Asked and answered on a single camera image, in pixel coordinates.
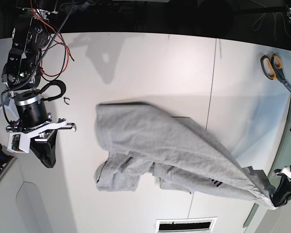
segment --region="black cable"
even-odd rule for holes
[[[65,60],[66,60],[66,56],[67,56],[67,51],[66,51],[66,48],[67,48],[67,44],[65,43],[65,40],[64,40],[64,37],[61,35],[61,33],[60,33],[60,36],[61,36],[61,38],[62,38],[62,40],[63,40],[63,45],[64,45],[64,47],[65,47],[65,55],[64,55],[64,62],[63,62],[63,66],[62,66],[62,69],[61,69],[61,71],[58,73],[58,75],[57,75],[57,77],[56,78],[54,78],[54,79],[52,79],[52,80],[48,80],[47,78],[45,78],[42,74],[41,74],[41,77],[45,80],[45,81],[47,81],[47,82],[51,82],[51,81],[53,81],[53,80],[56,80],[56,79],[58,79],[59,78],[59,76],[62,74],[62,72],[63,72],[63,69],[64,69],[64,66],[65,66]]]
[[[40,11],[40,8],[39,8],[39,6],[38,6],[38,4],[37,4],[37,1],[36,0],[34,0],[34,3],[35,3],[35,5],[36,5],[36,9],[37,9],[37,14],[38,14],[38,16],[40,16],[40,18],[43,20],[44,18],[43,18],[43,16],[41,15],[41,11]]]
[[[71,60],[74,62],[74,59],[73,59],[73,57],[72,57],[72,55],[71,55],[71,53],[70,53],[70,49],[69,49],[69,47],[67,46],[67,44],[66,44],[66,42],[65,42],[65,40],[64,40],[63,35],[62,35],[61,33],[59,33],[59,35],[60,35],[60,37],[61,37],[61,39],[62,39],[63,41],[62,41],[62,42],[57,42],[57,41],[55,41],[55,42],[56,42],[57,44],[62,44],[62,45],[64,45],[65,48],[68,48],[69,56],[70,56]]]
[[[74,6],[74,0],[71,0],[71,8],[70,8],[70,11],[68,12],[66,18],[63,20],[62,24],[60,25],[59,29],[56,31],[55,33],[55,36],[60,32],[60,30],[63,28],[63,26],[65,25],[65,23],[67,22],[69,16],[71,15],[71,12],[73,10],[73,6]],[[5,90],[1,93],[0,95],[0,100],[1,100],[1,104],[2,104],[2,111],[3,111],[3,114],[4,114],[4,117],[5,117],[5,120],[8,122],[9,125],[13,125],[15,124],[15,122],[10,122],[7,115],[6,115],[6,111],[5,111],[5,107],[4,107],[4,101],[3,101],[3,95],[5,93],[8,93],[10,91],[16,91],[16,90],[19,90],[21,89],[22,87],[24,87],[25,85],[27,85],[29,83],[29,81],[31,80],[31,78],[33,77],[34,73],[37,71],[37,69],[40,67],[40,63],[42,61],[42,59],[45,57],[45,55],[47,54],[50,46],[52,45],[52,43],[54,42],[55,40],[55,36],[51,39],[50,43],[48,44],[47,48],[45,49],[45,52],[42,54],[42,56],[38,59],[38,62],[37,64],[35,65],[34,69],[32,70],[29,78],[24,81],[22,84],[16,86],[16,87],[13,87],[13,88],[10,88],[9,90]]]

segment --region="vent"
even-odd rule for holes
[[[210,233],[216,217],[156,220],[155,233]]]

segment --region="red wire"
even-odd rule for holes
[[[53,30],[53,32],[55,32],[56,33],[56,31],[55,31],[55,29],[52,27],[52,26],[50,26],[49,24],[47,24],[46,22],[44,22],[42,19],[40,19],[40,17],[34,12],[34,10],[33,10],[33,6],[32,6],[32,0],[30,0],[30,7],[31,7],[31,11],[32,11],[32,13],[33,13],[33,15],[38,19],[38,20],[40,20],[42,23],[44,23],[45,25],[47,25],[49,28],[51,28],[52,30]],[[57,34],[57,36],[58,36],[58,38],[62,41],[62,42],[64,42],[64,40]],[[65,70],[66,70],[66,68],[67,68],[67,66],[68,66],[68,63],[69,63],[69,49],[68,49],[68,46],[66,46],[65,45],[65,49],[66,49],[66,53],[67,53],[67,60],[66,60],[66,65],[65,65],[65,67],[64,67],[64,69],[63,69],[63,71],[61,72],[61,73],[63,73]],[[58,73],[58,74],[55,74],[55,75],[48,75],[47,73],[45,73],[44,71],[43,71],[43,73],[46,75],[46,76],[48,76],[48,77],[55,77],[55,76],[57,76],[57,75],[59,75],[60,73]]]

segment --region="orange scissor handle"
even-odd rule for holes
[[[273,66],[275,66],[277,69],[282,69],[282,61],[281,59],[276,55],[274,54],[272,56],[272,64]]]
[[[276,80],[277,76],[276,76],[276,73],[273,69],[273,66],[272,66],[272,63],[271,63],[269,57],[267,55],[264,55],[261,57],[260,61],[261,61],[261,67],[262,67],[262,70],[263,70],[263,73],[265,74],[265,76],[270,80]]]

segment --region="scissors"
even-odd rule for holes
[[[280,81],[291,92],[291,85],[287,82],[283,74],[282,61],[276,54],[273,54],[271,60],[267,55],[262,56],[261,66],[268,79]]]

